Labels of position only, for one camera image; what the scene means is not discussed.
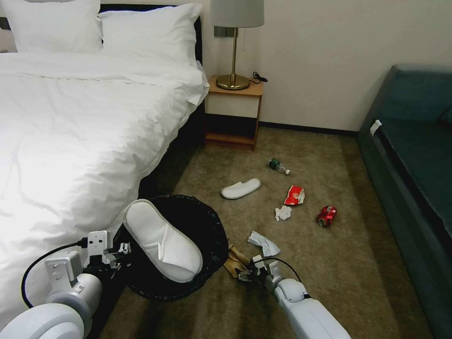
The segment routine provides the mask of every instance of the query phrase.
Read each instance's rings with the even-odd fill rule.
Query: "red soda can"
[[[331,205],[325,206],[317,216],[317,223],[322,227],[327,227],[332,224],[337,213],[338,210],[336,209],[336,207]]]

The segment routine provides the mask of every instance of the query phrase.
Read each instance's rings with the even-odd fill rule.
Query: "table lamp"
[[[217,86],[223,89],[245,89],[250,80],[235,74],[235,51],[239,27],[259,27],[264,24],[264,0],[212,0],[212,22],[215,26],[234,28],[234,52],[231,74],[217,77]]]

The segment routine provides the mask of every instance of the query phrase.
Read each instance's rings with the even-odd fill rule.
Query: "nightstand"
[[[254,150],[258,137],[263,83],[251,82],[247,89],[227,90],[209,79],[204,135],[206,144],[221,144]]]

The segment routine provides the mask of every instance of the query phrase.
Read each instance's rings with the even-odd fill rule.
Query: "headboard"
[[[147,5],[147,4],[101,4],[100,13],[111,11],[111,10],[130,10],[137,12],[144,12],[151,9],[168,7],[173,5]],[[0,17],[0,28],[4,30],[10,30],[8,19],[5,17]],[[202,64],[202,34],[201,34],[201,19],[197,18],[194,23],[194,30],[196,31],[196,45],[194,47],[194,53],[196,55],[196,60]]]

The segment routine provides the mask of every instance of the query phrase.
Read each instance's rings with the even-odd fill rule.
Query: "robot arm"
[[[256,269],[239,275],[239,279],[257,279],[274,293],[299,339],[350,339],[336,318],[320,301],[311,298],[301,282],[281,276],[279,262],[274,261],[267,267],[261,256],[255,256],[253,264]]]
[[[111,276],[130,253],[130,244],[118,251],[110,246],[107,231],[88,235],[85,268],[77,251],[58,252],[46,259],[52,290],[46,304],[32,307],[14,318],[0,332],[0,339],[83,339],[102,295],[103,276]]]

